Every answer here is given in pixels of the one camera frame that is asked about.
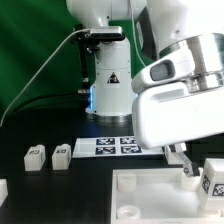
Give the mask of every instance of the small white cube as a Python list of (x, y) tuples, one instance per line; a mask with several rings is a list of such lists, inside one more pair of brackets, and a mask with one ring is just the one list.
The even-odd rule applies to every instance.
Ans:
[(63, 144), (57, 146), (54, 154), (52, 155), (53, 170), (66, 170), (68, 169), (71, 161), (71, 146)]
[(0, 180), (0, 207), (8, 195), (7, 183), (5, 179)]
[(26, 171), (39, 171), (46, 159), (45, 147), (37, 145), (31, 147), (24, 157)]

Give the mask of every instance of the blue light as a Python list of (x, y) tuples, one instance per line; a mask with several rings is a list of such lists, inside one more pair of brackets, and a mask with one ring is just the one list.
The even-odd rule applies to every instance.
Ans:
[(93, 110), (93, 87), (90, 87), (90, 105), (89, 105), (90, 110)]

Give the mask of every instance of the white block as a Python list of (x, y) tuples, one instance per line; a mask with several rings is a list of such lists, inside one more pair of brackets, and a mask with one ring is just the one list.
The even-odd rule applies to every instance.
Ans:
[(0, 180), (0, 207), (8, 195), (6, 180)]
[(182, 172), (181, 175), (181, 187), (185, 191), (198, 191), (200, 182), (201, 182), (201, 176), (203, 173), (203, 169), (199, 168), (200, 171), (200, 176), (196, 177), (187, 177), (184, 171)]
[(57, 146), (54, 154), (52, 155), (53, 170), (66, 170), (68, 169), (71, 161), (71, 146), (63, 144)]
[(43, 145), (37, 145), (31, 147), (24, 157), (25, 170), (26, 171), (38, 171), (43, 166), (46, 159), (45, 147)]
[(121, 192), (129, 193), (136, 189), (136, 174), (119, 173), (117, 175), (117, 187)]
[(199, 199), (201, 210), (224, 208), (224, 159), (206, 159)]

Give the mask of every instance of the warning sticker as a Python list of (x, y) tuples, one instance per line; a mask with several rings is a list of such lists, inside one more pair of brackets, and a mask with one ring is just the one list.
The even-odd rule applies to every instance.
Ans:
[(120, 83), (117, 76), (113, 72), (107, 83)]

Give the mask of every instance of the black cable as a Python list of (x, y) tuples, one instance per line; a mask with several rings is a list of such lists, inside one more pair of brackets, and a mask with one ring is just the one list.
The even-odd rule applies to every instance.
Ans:
[[(70, 102), (74, 102), (74, 101), (86, 101), (86, 102), (88, 102), (88, 100), (86, 100), (86, 99), (63, 100), (63, 101), (60, 101), (60, 102), (47, 103), (47, 104), (42, 104), (42, 105), (38, 105), (38, 106), (35, 106), (35, 107), (29, 107), (27, 109), (37, 109), (37, 108), (41, 108), (41, 107), (54, 106), (54, 105), (57, 105), (57, 104), (70, 103)], [(27, 109), (25, 108), (23, 110), (17, 111), (17, 113), (25, 111)]]
[(9, 116), (6, 118), (5, 124), (8, 123), (8, 120), (12, 117), (12, 115), (15, 116), (15, 115), (17, 115), (18, 113), (23, 112), (23, 111), (25, 111), (25, 110), (27, 110), (27, 109), (38, 109), (38, 108), (41, 108), (41, 107), (54, 106), (54, 105), (57, 105), (57, 104), (70, 103), (70, 102), (74, 102), (74, 101), (82, 101), (82, 102), (89, 103), (89, 100), (87, 100), (87, 99), (73, 99), (73, 100), (64, 100), (64, 101), (55, 102), (55, 103), (48, 103), (48, 104), (38, 105), (38, 106), (35, 106), (35, 107), (24, 108), (23, 110), (17, 110), (17, 111), (14, 112), (13, 114), (11, 113), (11, 115), (9, 115)]
[(17, 107), (15, 107), (11, 114), (18, 112), (21, 108), (27, 106), (30, 103), (36, 102), (38, 100), (47, 99), (47, 98), (54, 98), (54, 97), (61, 97), (61, 96), (69, 96), (69, 95), (79, 95), (78, 91), (70, 91), (70, 92), (64, 92), (64, 93), (51, 93), (51, 94), (45, 94), (41, 96), (34, 97), (32, 99), (26, 100), (23, 103), (19, 104)]

